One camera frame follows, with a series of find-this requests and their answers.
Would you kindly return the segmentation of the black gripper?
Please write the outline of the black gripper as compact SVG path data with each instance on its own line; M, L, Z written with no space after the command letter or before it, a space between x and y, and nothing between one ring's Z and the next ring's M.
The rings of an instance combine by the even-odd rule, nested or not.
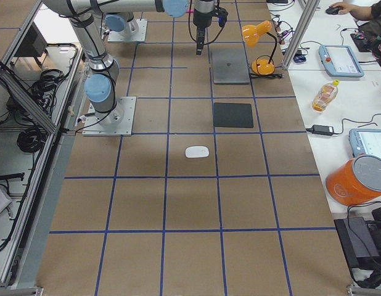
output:
M196 31L196 54L200 56L205 44L206 28L211 25L212 18L218 19L219 27L223 28L227 22L227 10L219 5L219 1L196 0L194 2L193 24Z

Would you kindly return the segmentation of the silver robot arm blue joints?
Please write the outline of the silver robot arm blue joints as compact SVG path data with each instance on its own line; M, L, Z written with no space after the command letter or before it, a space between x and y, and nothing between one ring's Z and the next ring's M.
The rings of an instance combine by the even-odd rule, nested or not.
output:
M187 1L44 1L50 10L69 19L83 47L92 71L84 83L84 91L95 114L107 117L117 106L115 85L119 74L118 62L107 52L100 28L94 16L101 14L133 14L162 12L171 17L186 13Z

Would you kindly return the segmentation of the person hand on mouse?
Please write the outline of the person hand on mouse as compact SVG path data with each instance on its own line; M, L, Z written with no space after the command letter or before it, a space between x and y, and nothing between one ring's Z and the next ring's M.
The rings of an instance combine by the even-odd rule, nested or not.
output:
M347 3L347 2L343 2L343 1L342 2L333 3L329 7L340 7L341 10L338 12L338 14L347 14L351 10L354 9L354 5L353 4L350 4L350 3Z

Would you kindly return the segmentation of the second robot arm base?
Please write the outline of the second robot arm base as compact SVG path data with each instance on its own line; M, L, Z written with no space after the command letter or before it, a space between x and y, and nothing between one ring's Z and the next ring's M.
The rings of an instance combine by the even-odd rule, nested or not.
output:
M106 27L120 36L130 38L139 31L139 25L133 14L107 14L105 16Z

